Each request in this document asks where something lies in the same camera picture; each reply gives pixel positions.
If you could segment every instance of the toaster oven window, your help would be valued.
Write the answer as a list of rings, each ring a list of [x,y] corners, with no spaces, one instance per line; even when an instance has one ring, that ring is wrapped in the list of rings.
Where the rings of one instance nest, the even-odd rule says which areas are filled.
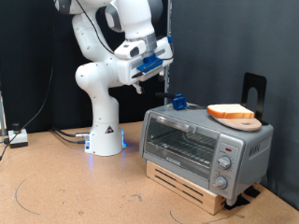
[[[186,133],[151,118],[147,134],[151,154],[163,156],[162,151],[184,160],[210,168],[217,140],[200,133]]]

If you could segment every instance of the toaster oven handle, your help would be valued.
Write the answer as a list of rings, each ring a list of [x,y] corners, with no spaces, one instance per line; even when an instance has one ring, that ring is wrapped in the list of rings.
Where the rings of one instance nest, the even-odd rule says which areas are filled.
[[[166,119],[164,117],[158,117],[157,118],[157,121],[159,123],[162,123],[162,124],[165,124],[167,126],[170,126],[170,127],[173,127],[173,128],[176,128],[176,129],[180,129],[186,133],[188,133],[190,130],[191,130],[191,126],[188,125],[188,124],[182,124],[182,123],[179,123],[175,120],[172,120],[172,119]]]

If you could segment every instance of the wooden table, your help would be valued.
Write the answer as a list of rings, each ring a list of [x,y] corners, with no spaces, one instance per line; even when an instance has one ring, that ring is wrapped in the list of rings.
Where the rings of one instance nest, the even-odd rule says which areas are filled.
[[[138,153],[141,126],[121,125],[128,147],[112,157],[29,134],[29,147],[9,148],[0,162],[0,223],[299,223],[297,210],[260,185],[250,204],[212,216],[150,180]]]

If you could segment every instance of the metal pole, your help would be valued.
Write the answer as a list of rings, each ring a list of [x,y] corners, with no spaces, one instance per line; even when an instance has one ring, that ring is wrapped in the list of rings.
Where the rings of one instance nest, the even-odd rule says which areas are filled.
[[[172,10],[172,0],[168,0],[168,12],[167,12],[167,36],[171,35],[171,10]],[[164,92],[168,92],[168,81],[169,81],[169,65],[166,67],[165,72],[165,83]],[[164,104],[167,105],[167,98],[164,98]]]
[[[3,104],[2,104],[2,92],[0,91],[0,122],[1,122],[1,130],[2,136],[6,136],[6,125],[4,123],[4,114],[3,114]]]

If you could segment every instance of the toaster oven door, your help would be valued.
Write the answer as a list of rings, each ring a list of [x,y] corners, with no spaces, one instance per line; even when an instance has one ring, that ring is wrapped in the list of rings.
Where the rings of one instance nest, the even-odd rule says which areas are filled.
[[[218,133],[151,113],[145,135],[145,153],[209,181]]]

